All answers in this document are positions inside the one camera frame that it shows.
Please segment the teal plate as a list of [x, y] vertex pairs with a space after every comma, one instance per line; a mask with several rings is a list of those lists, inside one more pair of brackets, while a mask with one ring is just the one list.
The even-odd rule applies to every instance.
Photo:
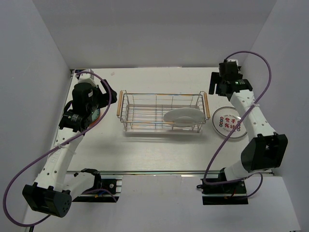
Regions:
[[100, 117], [100, 109], [97, 109], [92, 114], [92, 122], [95, 122]]

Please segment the white plate front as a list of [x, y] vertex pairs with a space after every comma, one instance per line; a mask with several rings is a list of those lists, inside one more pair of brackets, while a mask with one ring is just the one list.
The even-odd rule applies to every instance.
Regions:
[[164, 122], [174, 127], [190, 127], [202, 123], [206, 119], [203, 112], [195, 108], [178, 108], [163, 116]]

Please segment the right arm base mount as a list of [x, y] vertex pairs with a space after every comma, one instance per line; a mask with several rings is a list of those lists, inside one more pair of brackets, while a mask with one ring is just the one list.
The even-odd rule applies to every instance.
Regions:
[[203, 205], [247, 205], [244, 181], [229, 184], [206, 185], [203, 180], [196, 188], [202, 192]]

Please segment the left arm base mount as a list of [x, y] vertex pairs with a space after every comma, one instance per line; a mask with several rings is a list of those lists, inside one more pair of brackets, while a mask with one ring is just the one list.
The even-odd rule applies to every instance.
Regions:
[[90, 188], [82, 192], [80, 196], [73, 199], [73, 202], [79, 203], [116, 203], [121, 192], [121, 179], [102, 175], [96, 169], [82, 169], [79, 173], [75, 173], [74, 177], [80, 174], [91, 174], [94, 179]]

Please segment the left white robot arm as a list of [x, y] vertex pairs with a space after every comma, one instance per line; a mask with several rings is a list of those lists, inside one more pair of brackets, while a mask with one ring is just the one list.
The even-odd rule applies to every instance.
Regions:
[[39, 175], [32, 185], [25, 185], [22, 195], [33, 211], [64, 217], [72, 201], [85, 191], [101, 190], [102, 180], [96, 169], [84, 168], [74, 178], [65, 182], [66, 172], [75, 150], [84, 138], [82, 134], [92, 123], [92, 114], [117, 101], [117, 93], [102, 80], [105, 93], [92, 79], [79, 81], [73, 88], [72, 101], [65, 106], [59, 124], [59, 137], [73, 138], [65, 145], [56, 144]]

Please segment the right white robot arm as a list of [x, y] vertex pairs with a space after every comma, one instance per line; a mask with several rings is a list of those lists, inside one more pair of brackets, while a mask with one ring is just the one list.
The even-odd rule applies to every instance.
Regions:
[[218, 188], [225, 193], [258, 171], [281, 166], [288, 139], [278, 134], [268, 123], [256, 103], [253, 87], [243, 78], [235, 60], [225, 60], [219, 64], [219, 71], [211, 75], [210, 94], [227, 97], [237, 110], [241, 124], [245, 128], [249, 143], [240, 159], [229, 167], [223, 168], [217, 178]]

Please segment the orange plate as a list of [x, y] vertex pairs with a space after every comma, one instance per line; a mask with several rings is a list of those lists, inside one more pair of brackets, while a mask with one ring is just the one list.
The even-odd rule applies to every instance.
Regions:
[[96, 122], [99, 120], [99, 118], [100, 118], [100, 114], [92, 115], [93, 121], [92, 121], [92, 123], [89, 125], [89, 127], [93, 127], [93, 126], [96, 124]]

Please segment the white plate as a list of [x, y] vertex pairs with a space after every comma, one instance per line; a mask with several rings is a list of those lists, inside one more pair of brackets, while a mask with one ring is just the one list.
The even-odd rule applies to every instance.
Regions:
[[[212, 116], [214, 130], [221, 136], [226, 137], [241, 120], [239, 113], [234, 107], [225, 106], [217, 109]], [[247, 131], [241, 123], [229, 137], [229, 139], [240, 139], [247, 135]]]
[[247, 135], [247, 131], [244, 128], [243, 124], [241, 123], [240, 126], [236, 127], [237, 122], [221, 122], [221, 121], [214, 121], [212, 123], [215, 132], [217, 132], [222, 137], [227, 137], [229, 133], [235, 128], [233, 134], [229, 137], [230, 139], [241, 139], [245, 135]]
[[174, 127], [190, 127], [202, 123], [206, 119], [203, 112], [195, 108], [178, 108], [163, 116], [164, 122]]

